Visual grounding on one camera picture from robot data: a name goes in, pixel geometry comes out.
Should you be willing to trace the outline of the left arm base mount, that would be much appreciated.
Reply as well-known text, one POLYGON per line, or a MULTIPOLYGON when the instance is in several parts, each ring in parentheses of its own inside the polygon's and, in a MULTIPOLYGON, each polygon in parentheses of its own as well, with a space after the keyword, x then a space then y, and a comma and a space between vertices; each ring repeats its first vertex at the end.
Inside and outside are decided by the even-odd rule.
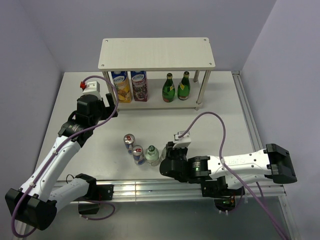
POLYGON ((115 212, 116 207, 111 200, 113 199, 113 184, 98 184, 91 196, 78 198, 77 210, 81 218, 88 221, 101 221, 110 218, 115 212), (93 217, 104 207, 111 207, 111 212, 104 217, 93 217))

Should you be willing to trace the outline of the clear bottle green cap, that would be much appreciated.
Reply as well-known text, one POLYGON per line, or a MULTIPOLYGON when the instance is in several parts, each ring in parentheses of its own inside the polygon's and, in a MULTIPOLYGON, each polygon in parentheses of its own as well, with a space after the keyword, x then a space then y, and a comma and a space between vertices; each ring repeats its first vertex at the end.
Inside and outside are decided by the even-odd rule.
POLYGON ((166 158, 166 154, 167 154, 167 149, 166 147, 164 147, 161 152, 161 161, 163 161, 166 158))
POLYGON ((152 166, 155 167, 159 164, 160 154, 159 150, 154 146, 150 145, 145 153, 145 160, 146 162, 152 166))

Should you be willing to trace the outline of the green glass bottle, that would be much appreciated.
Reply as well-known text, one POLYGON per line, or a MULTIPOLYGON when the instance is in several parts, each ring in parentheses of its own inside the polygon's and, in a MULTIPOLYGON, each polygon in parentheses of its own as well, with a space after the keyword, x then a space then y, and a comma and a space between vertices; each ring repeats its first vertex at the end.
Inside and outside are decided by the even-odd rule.
POLYGON ((168 73, 166 75, 166 81, 162 87, 162 99, 166 103, 170 103, 175 98, 176 89, 173 82, 173 75, 172 73, 168 73))
POLYGON ((183 78, 178 85, 177 97, 182 101, 187 100, 190 95, 191 86, 189 76, 190 73, 188 71, 185 71, 183 73, 183 78))

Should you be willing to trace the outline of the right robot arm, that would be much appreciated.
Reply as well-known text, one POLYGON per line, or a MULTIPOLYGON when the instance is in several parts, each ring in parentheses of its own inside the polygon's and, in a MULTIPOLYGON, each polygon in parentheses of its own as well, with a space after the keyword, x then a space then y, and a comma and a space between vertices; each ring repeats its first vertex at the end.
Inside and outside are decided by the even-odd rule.
POLYGON ((216 189, 222 195, 265 179, 278 185, 297 182, 289 151, 274 143, 253 153, 223 159, 213 155, 187 158, 187 152, 186 147, 174 147, 174 143, 169 142, 160 163, 160 174, 181 183, 216 182, 216 189))

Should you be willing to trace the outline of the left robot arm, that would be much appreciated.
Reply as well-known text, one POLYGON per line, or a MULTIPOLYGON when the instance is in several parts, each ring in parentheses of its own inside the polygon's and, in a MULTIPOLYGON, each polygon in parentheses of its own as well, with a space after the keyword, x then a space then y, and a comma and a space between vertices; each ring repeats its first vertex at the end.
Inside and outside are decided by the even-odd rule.
POLYGON ((92 94, 78 98, 76 110, 61 126, 53 147, 40 166, 19 189, 8 190, 5 201, 13 231, 16 221, 45 230, 57 213, 72 201, 96 201, 99 198, 97 180, 84 173, 57 190, 53 187, 69 161, 93 135, 94 129, 117 117, 112 95, 106 94, 106 99, 108 106, 102 98, 92 94))

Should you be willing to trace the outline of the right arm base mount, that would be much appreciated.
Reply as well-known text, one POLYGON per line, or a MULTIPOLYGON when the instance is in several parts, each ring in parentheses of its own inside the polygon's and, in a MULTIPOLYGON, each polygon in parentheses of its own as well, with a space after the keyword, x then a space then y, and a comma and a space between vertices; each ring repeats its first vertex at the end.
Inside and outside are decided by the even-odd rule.
POLYGON ((215 181, 204 181, 200 184, 202 197, 213 198, 215 207, 222 212, 230 212, 237 206, 236 197, 241 199, 245 194, 244 187, 228 189, 226 183, 215 181))

